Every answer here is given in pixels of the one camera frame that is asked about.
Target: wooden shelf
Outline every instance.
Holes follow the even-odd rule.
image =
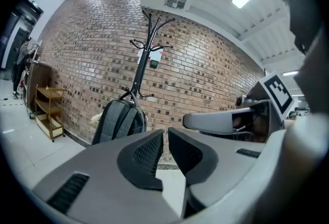
[[[44,111],[46,114],[56,114],[61,112],[61,108],[50,105],[50,112],[49,112],[49,102],[41,101],[40,99],[35,100],[37,105]]]
[[[39,92],[41,92],[48,99],[50,99],[50,95],[51,95],[52,99],[61,99],[62,98],[62,96],[60,94],[58,94],[57,92],[55,92],[53,90],[47,90],[46,88],[41,88],[41,87],[37,87],[36,89]]]
[[[46,117],[46,115],[38,115],[35,118],[38,126],[50,139],[54,139],[64,134],[63,126],[59,125],[56,121],[54,121],[53,118],[51,118],[52,120],[51,130],[50,130],[50,121]]]

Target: black mesh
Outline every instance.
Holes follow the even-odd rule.
[[[218,134],[213,134],[213,133],[208,133],[208,132],[202,132],[202,131],[199,131],[200,134],[203,134],[203,135],[207,135],[207,136],[216,136],[216,137],[220,137],[220,135]]]
[[[244,156],[250,156],[253,158],[258,158],[258,156],[261,154],[261,152],[256,152],[248,149],[241,148],[236,151],[236,153],[244,155]]]
[[[73,174],[48,200],[48,204],[65,214],[86,185],[88,179],[89,176],[80,173]]]
[[[163,130],[142,133],[145,136],[125,146],[117,158],[121,174],[139,189],[163,190],[162,181],[155,177],[163,151]]]
[[[159,135],[137,148],[133,154],[133,161],[146,173],[155,176],[158,161],[162,154],[162,146],[163,137]]]
[[[184,175],[202,160],[202,151],[182,138],[170,137],[169,143],[170,152]]]

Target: floor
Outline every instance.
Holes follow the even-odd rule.
[[[0,80],[0,141],[17,180],[31,189],[84,147],[69,137],[59,137],[52,143],[35,120],[29,119],[23,100],[13,99],[11,93],[12,82]],[[185,189],[183,174],[180,170],[157,170],[156,177],[163,182],[164,199],[180,215]]]
[[[2,80],[11,80],[11,70],[2,70],[0,71],[0,79]]]

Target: person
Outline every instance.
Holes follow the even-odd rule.
[[[302,116],[298,107],[295,107],[296,116]]]
[[[14,75],[14,79],[13,79],[13,92],[11,94],[11,96],[14,98],[14,99],[18,99],[18,92],[17,92],[17,87],[21,81],[21,77],[22,77],[22,73],[23,73],[23,70],[25,69],[25,57],[26,55],[30,55],[32,54],[34,51],[35,51],[35,48],[34,49],[29,49],[28,45],[29,45],[29,41],[30,41],[30,38],[28,38],[21,46],[20,48],[20,52],[19,52],[19,56],[18,56],[18,59],[15,63],[15,68],[16,68],[16,72],[15,72],[15,75]]]
[[[297,115],[294,111],[290,111],[288,116],[289,116],[289,120],[295,121]]]

